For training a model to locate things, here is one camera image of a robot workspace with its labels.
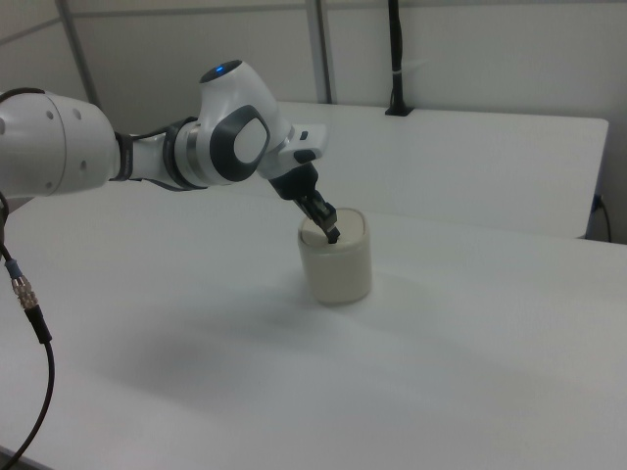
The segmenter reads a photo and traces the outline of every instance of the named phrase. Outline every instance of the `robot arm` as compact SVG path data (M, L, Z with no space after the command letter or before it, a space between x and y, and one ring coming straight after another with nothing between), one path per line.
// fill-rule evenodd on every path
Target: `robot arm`
M41 90L2 95L0 190L7 198L50 196L146 179L191 191L258 172L335 243L335 210L315 190L312 165L326 148L326 127L290 124L241 61L211 69L200 88L197 118L135 136L115 133L98 108L72 98Z

